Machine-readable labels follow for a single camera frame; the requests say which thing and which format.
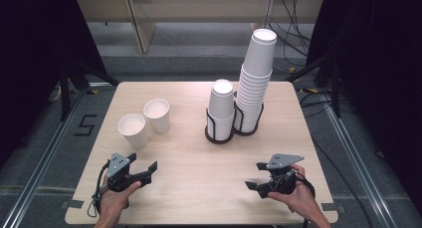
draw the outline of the cable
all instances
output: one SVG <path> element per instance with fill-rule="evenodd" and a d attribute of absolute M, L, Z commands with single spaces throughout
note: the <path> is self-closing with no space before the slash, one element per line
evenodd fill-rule
<path fill-rule="evenodd" d="M 294 36 L 294 37 L 301 37 L 301 38 L 303 38 L 304 40 L 307 40 L 307 41 L 310 41 L 311 39 L 310 38 L 308 38 L 308 37 L 306 37 L 306 36 L 304 36 L 304 35 L 302 35 L 302 34 L 293 34 L 292 32 L 288 32 L 288 31 L 286 31 L 285 29 L 283 29 L 280 25 L 279 25 L 279 23 L 277 23 L 276 24 L 277 25 L 277 27 L 282 31 L 282 32 L 284 32 L 284 33 L 289 33 L 289 35 L 290 36 Z"/>
<path fill-rule="evenodd" d="M 88 210 L 87 210 L 88 216 L 93 217 L 93 218 L 97 217 L 97 210 L 94 208 L 94 215 L 92 215 L 90 213 L 90 210 L 91 210 L 91 207 L 93 205 L 96 205 L 96 203 L 101 201 L 100 185 L 101 185 L 101 182 L 102 182 L 103 173 L 108 168 L 108 166 L 109 166 L 109 160 L 105 163 L 102 170 L 100 171 L 99 178 L 97 180 L 96 193 L 94 193 L 94 195 L 92 196 L 93 201 L 91 202 L 91 204 L 90 204 L 90 206 L 88 207 Z"/>
<path fill-rule="evenodd" d="M 348 183 L 348 181 L 344 178 L 344 175 L 341 173 L 341 171 L 338 169 L 338 167 L 334 164 L 332 159 L 326 154 L 326 152 L 319 146 L 319 144 L 316 142 L 313 136 L 311 136 L 314 145 L 319 149 L 320 152 L 325 156 L 325 158 L 331 163 L 332 167 L 335 169 L 335 171 L 340 176 L 341 180 L 344 182 L 344 184 L 347 186 L 347 188 L 350 190 L 351 194 L 354 196 L 354 199 L 356 199 L 357 203 L 359 204 L 360 208 L 363 211 L 363 214 L 366 218 L 366 221 L 368 222 L 368 225 L 370 228 L 372 228 L 372 222 L 370 221 L 369 214 L 367 213 L 365 207 L 363 206 L 363 203 L 360 201 L 359 197 L 357 196 L 356 192 L 351 188 L 351 185 Z"/>

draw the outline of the white paper cup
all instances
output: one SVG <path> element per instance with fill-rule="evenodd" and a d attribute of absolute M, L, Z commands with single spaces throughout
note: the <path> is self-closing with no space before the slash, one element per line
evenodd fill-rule
<path fill-rule="evenodd" d="M 155 99 L 146 103 L 143 113 L 156 132 L 165 133 L 170 129 L 170 105 L 166 100 Z"/>
<path fill-rule="evenodd" d="M 140 150 L 148 144 L 148 132 L 145 125 L 143 116 L 129 114 L 118 122 L 117 129 L 135 150 Z"/>
<path fill-rule="evenodd" d="M 210 115 L 217 119 L 227 119 L 234 113 L 233 84 L 226 80 L 215 82 L 208 106 Z"/>
<path fill-rule="evenodd" d="M 268 29 L 254 31 L 243 64 L 243 68 L 248 74 L 265 77 L 271 72 L 276 42 L 277 34 L 275 32 Z"/>

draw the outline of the black cable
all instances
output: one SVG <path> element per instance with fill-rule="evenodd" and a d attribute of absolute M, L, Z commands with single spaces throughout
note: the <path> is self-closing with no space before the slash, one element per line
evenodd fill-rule
<path fill-rule="evenodd" d="M 319 105 L 319 104 L 328 104 L 328 103 L 331 103 L 331 102 L 332 101 L 321 101 L 321 102 L 309 103 L 309 104 L 301 105 L 301 108 L 311 107 L 311 106 L 315 106 L 315 105 Z M 339 100 L 339 102 L 349 102 L 349 100 Z"/>
<path fill-rule="evenodd" d="M 292 48 L 295 51 L 301 53 L 303 56 L 306 56 L 307 55 L 304 52 L 302 52 L 301 50 L 299 50 L 297 47 L 295 47 L 292 43 L 286 41 L 279 33 L 276 32 L 276 30 L 274 30 L 274 28 L 273 28 L 273 26 L 271 24 L 268 24 L 268 26 L 271 28 L 271 30 L 273 30 L 276 33 L 277 38 L 279 38 L 285 45 L 287 44 L 290 48 Z"/>
<path fill-rule="evenodd" d="M 94 195 L 92 196 L 93 201 L 91 202 L 91 204 L 90 204 L 90 206 L 88 207 L 88 210 L 87 210 L 88 216 L 93 217 L 93 218 L 97 217 L 97 210 L 94 208 L 94 215 L 92 215 L 90 213 L 90 210 L 91 210 L 91 207 L 96 204 L 96 202 L 100 202 L 100 200 L 101 200 L 101 194 L 100 194 L 101 182 L 102 182 L 102 178 L 103 178 L 103 173 L 108 168 L 108 166 L 109 166 L 109 160 L 105 163 L 102 170 L 100 171 L 99 178 L 97 180 L 96 193 L 94 193 Z"/>
<path fill-rule="evenodd" d="M 279 25 L 279 23 L 277 23 L 276 25 L 277 25 L 277 27 L 278 27 L 278 28 L 279 28 L 282 32 L 284 32 L 284 33 L 289 33 L 289 35 L 294 36 L 294 37 L 301 37 L 301 38 L 304 38 L 304 40 L 307 40 L 307 41 L 310 41 L 310 40 L 311 40 L 310 38 L 308 38 L 308 37 L 306 37 L 306 36 L 304 36 L 304 35 L 302 35 L 302 34 L 294 34 L 294 33 L 292 33 L 292 32 L 288 32 L 288 31 L 286 31 L 285 29 L 283 29 L 283 28 Z"/>
<path fill-rule="evenodd" d="M 316 140 L 314 139 L 313 136 L 311 136 L 314 144 L 316 145 L 316 147 L 319 149 L 320 152 L 322 152 L 322 154 L 325 156 L 325 158 L 329 161 L 329 163 L 331 163 L 332 167 L 335 169 L 335 171 L 338 173 L 338 175 L 340 176 L 341 180 L 344 182 L 344 184 L 347 186 L 347 188 L 350 190 L 351 194 L 354 196 L 354 199 L 356 199 L 357 203 L 359 204 L 360 208 L 363 211 L 363 214 L 365 215 L 366 221 L 368 222 L 368 225 L 370 228 L 372 228 L 372 222 L 370 221 L 369 218 L 369 214 L 367 213 L 365 207 L 363 206 L 363 203 L 360 201 L 359 197 L 357 197 L 356 192 L 354 192 L 354 190 L 351 188 L 351 185 L 348 183 L 348 181 L 344 178 L 344 175 L 341 173 L 341 171 L 338 169 L 338 167 L 334 164 L 334 162 L 332 161 L 332 159 L 328 156 L 328 154 L 326 154 L 326 152 L 319 146 L 319 144 L 316 142 Z"/>
<path fill-rule="evenodd" d="M 291 28 L 291 27 L 293 27 L 293 28 L 296 30 L 296 32 L 298 33 L 298 35 L 300 35 L 300 36 L 299 36 L 299 38 L 300 38 L 300 41 L 301 41 L 302 46 L 304 47 L 305 54 L 306 54 L 306 55 L 308 55 L 308 52 L 307 52 L 307 50 L 306 50 L 305 48 L 309 49 L 309 47 L 308 47 L 308 45 L 305 43 L 305 41 L 303 40 L 303 37 L 302 37 L 301 31 L 299 30 L 299 26 L 298 26 L 298 17 L 297 17 L 297 14 L 296 14 L 296 4 L 297 4 L 297 0 L 293 0 L 293 14 L 291 14 L 291 11 L 289 10 L 289 8 L 288 8 L 288 6 L 287 6 L 287 4 L 286 4 L 285 0 L 282 0 L 282 2 L 283 2 L 283 5 L 284 5 L 284 6 L 285 6 L 285 8 L 286 8 L 286 11 L 287 11 L 287 12 L 288 12 L 288 14 L 289 14 L 289 18 L 290 18 L 290 20 L 291 20 L 291 24 L 290 24 L 290 26 L 289 26 L 288 32 L 289 32 L 289 34 L 290 34 L 290 28 Z"/>

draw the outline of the hand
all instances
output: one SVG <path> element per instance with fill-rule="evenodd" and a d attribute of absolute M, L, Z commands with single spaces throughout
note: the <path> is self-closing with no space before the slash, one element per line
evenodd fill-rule
<path fill-rule="evenodd" d="M 140 181 L 133 182 L 126 190 L 122 192 L 114 192 L 107 190 L 102 195 L 100 206 L 100 219 L 96 224 L 96 228 L 108 228 L 117 225 L 121 211 L 127 206 L 129 196 L 140 187 Z"/>
<path fill-rule="evenodd" d="M 291 168 L 305 177 L 305 169 L 303 167 L 292 164 Z M 268 197 L 286 203 L 292 213 L 298 212 L 298 214 L 314 223 L 318 228 L 330 227 L 328 220 L 320 211 L 310 190 L 301 181 L 296 182 L 296 189 L 292 194 L 286 195 L 271 191 L 268 193 Z"/>

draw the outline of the metal bar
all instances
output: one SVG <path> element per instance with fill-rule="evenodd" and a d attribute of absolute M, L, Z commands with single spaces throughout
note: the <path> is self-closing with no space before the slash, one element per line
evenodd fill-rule
<path fill-rule="evenodd" d="M 321 98 L 324 101 L 329 100 L 329 97 L 324 94 L 321 95 Z M 382 227 L 397 227 L 387 203 L 370 176 L 341 118 L 337 117 L 331 108 L 328 108 L 326 112 Z"/>
<path fill-rule="evenodd" d="M 3 224 L 3 228 L 18 227 L 21 223 L 32 199 L 34 198 L 37 188 L 41 183 L 41 180 L 46 174 L 47 169 L 49 168 L 50 163 L 56 154 L 59 144 L 62 141 L 64 134 L 69 126 L 70 120 L 74 115 L 85 93 L 86 91 L 77 92 L 77 95 L 73 101 L 68 116 L 66 117 L 66 119 L 60 121 L 52 139 L 50 140 L 49 145 L 43 153 L 43 156 L 38 162 L 36 168 L 34 169 L 34 172 L 27 181 L 26 185 L 22 189 L 22 192 L 19 195 L 19 198 L 13 206 L 11 212 L 9 213 L 6 222 Z"/>

